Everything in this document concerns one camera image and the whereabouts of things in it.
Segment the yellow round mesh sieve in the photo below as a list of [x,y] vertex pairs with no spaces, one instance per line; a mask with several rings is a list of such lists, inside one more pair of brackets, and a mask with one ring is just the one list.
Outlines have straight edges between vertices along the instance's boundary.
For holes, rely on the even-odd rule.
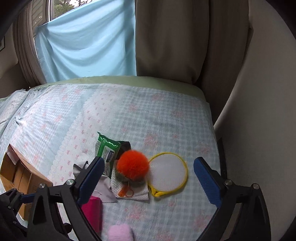
[[188,167],[179,155],[164,152],[150,159],[147,185],[152,196],[161,197],[177,192],[187,180]]

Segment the white paper towel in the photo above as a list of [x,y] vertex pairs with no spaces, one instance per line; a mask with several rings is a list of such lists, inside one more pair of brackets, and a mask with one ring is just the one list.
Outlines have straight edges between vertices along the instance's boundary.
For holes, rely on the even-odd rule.
[[115,176],[117,160],[115,160],[111,174],[111,191],[117,199],[128,199],[135,201],[148,201],[149,190],[147,181],[138,187],[133,187],[129,183],[119,181]]

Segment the green mattress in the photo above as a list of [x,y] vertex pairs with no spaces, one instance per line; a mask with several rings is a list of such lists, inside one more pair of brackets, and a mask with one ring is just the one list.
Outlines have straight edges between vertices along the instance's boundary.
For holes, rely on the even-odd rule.
[[154,77],[144,77],[144,76],[93,76],[93,77],[83,77],[75,78],[69,80],[63,80],[58,82],[46,83],[43,85],[35,86],[35,88],[46,87],[55,84],[121,84],[133,87],[143,87],[143,88],[154,88],[159,90],[165,90],[170,92],[177,92],[185,95],[194,96],[206,101],[206,98],[201,89],[195,85],[191,85],[184,82],[179,82],[175,80],[167,80]]

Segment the window with white frame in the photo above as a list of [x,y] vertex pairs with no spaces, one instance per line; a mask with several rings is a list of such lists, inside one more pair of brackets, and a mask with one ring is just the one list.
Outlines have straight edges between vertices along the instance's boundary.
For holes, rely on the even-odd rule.
[[33,37],[37,27],[93,0],[33,0],[31,7],[31,23]]

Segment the open cardboard box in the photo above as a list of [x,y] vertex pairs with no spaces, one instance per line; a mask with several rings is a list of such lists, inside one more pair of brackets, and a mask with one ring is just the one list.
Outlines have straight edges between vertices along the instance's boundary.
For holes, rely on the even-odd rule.
[[24,156],[12,145],[9,145],[1,164],[1,182],[6,191],[13,188],[23,194],[37,191],[41,183],[53,185],[47,177],[31,165]]

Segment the grey microfibre cloth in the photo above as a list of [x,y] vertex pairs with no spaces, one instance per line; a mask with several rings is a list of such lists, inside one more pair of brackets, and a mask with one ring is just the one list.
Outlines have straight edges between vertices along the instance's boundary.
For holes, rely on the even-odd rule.
[[[89,166],[88,161],[79,162],[73,165],[73,175],[77,178],[78,174]],[[98,197],[103,203],[117,203],[117,199],[111,190],[111,179],[106,175],[102,175],[96,185],[92,196]]]

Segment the left brown curtain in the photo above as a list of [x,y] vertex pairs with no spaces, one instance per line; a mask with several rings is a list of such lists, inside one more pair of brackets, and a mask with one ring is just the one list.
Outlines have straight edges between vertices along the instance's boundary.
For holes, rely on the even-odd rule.
[[23,76],[30,87],[46,83],[35,46],[37,28],[49,20],[49,2],[30,1],[13,23],[13,39]]

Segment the magenta leather pouch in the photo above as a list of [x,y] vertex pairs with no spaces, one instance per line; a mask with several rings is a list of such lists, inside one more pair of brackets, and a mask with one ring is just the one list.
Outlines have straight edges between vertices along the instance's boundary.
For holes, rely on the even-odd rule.
[[92,228],[97,232],[102,231],[103,203],[99,197],[91,196],[81,209]]

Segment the right brown curtain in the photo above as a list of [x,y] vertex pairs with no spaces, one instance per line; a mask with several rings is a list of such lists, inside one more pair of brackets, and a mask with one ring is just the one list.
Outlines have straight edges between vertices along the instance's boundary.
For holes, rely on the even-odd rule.
[[251,39],[248,1],[136,1],[137,74],[199,87],[216,121]]

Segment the green wet wipes pack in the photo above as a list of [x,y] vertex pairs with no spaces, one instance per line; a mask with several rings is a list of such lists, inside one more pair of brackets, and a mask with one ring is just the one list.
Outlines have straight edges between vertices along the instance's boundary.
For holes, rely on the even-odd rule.
[[95,156],[102,157],[105,163],[103,174],[110,178],[112,175],[114,161],[117,157],[119,149],[121,148],[121,143],[106,137],[100,132],[97,133],[98,139],[95,144]]

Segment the framed wall picture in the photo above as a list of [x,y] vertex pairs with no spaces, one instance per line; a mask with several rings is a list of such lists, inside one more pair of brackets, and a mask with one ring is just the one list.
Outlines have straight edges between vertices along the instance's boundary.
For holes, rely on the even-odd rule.
[[5,48],[5,37],[0,41],[0,51],[2,51]]

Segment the black scrunchie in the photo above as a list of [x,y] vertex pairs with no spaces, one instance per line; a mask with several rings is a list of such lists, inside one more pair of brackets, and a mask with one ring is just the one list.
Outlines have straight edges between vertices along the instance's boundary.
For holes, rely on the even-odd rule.
[[117,156],[116,156],[116,159],[118,160],[121,155],[126,152],[126,151],[129,151],[131,149],[131,145],[130,145],[130,142],[127,142],[127,141],[119,141],[120,143],[120,148],[119,148],[119,151],[117,153]]

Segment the orange fluffy pompom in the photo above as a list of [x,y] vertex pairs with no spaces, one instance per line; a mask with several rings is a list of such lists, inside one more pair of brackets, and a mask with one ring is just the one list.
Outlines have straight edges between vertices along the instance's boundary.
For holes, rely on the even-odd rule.
[[128,150],[116,162],[115,177],[122,183],[137,188],[145,185],[149,172],[149,160],[141,152]]

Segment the pink fluffy scrunchie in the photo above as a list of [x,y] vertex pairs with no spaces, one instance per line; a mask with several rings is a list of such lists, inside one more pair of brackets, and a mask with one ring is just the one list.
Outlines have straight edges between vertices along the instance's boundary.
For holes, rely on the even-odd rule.
[[108,230],[109,241],[133,241],[132,228],[127,224],[112,225]]

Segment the checkered floral bed sheet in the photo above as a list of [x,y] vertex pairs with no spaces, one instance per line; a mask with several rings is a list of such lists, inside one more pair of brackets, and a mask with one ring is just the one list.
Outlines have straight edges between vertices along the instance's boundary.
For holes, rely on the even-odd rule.
[[98,135],[128,141],[148,158],[181,156],[189,178],[177,194],[103,206],[101,238],[111,225],[130,225],[136,240],[197,240],[216,208],[193,171],[203,157],[219,170],[208,104],[193,96],[116,84],[56,84],[19,90],[1,100],[1,154],[14,146],[55,185],[73,177],[75,163],[92,161]]

